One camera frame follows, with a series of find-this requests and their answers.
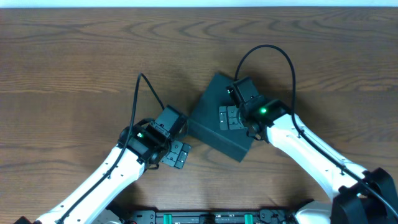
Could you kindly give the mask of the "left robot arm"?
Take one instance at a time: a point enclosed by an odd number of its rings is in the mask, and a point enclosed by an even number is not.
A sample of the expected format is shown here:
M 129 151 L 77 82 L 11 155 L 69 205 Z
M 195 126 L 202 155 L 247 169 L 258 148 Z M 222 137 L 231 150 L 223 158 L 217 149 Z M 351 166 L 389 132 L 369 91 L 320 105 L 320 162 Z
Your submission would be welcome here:
M 188 118 L 167 106 L 157 119 L 126 127 L 103 163 L 71 195 L 35 220 L 36 223 L 124 223 L 109 204 L 150 168 L 164 163 L 182 169 L 190 145 L 180 136 Z

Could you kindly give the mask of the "black mounting rail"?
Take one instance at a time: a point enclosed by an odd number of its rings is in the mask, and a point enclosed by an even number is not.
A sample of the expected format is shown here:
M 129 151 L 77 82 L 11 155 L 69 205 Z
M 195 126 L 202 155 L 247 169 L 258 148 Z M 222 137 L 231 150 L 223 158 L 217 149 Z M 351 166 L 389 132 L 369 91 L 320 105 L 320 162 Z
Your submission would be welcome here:
M 297 224 L 286 209 L 260 210 L 126 210 L 115 203 L 96 218 L 100 224 Z

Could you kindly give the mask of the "dark green box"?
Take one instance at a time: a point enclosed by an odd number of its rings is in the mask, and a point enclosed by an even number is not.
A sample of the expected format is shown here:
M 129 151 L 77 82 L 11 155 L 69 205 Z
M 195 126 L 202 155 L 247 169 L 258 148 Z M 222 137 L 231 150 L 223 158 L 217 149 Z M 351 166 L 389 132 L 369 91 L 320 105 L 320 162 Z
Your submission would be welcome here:
M 188 134 L 241 162 L 254 140 L 246 136 L 245 129 L 221 129 L 219 107 L 233 105 L 226 89 L 231 83 L 226 75 L 213 76 L 190 115 Z

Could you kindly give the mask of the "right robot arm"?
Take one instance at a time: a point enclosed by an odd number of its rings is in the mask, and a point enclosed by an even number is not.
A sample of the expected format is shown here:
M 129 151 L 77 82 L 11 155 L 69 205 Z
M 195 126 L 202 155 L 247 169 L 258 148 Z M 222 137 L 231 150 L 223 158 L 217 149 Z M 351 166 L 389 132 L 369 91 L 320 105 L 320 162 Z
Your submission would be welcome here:
M 282 150 L 324 190 L 330 203 L 311 201 L 293 213 L 297 223 L 397 223 L 397 190 L 382 168 L 369 171 L 319 138 L 292 106 L 260 95 L 252 79 L 226 87 L 233 121 L 247 136 Z

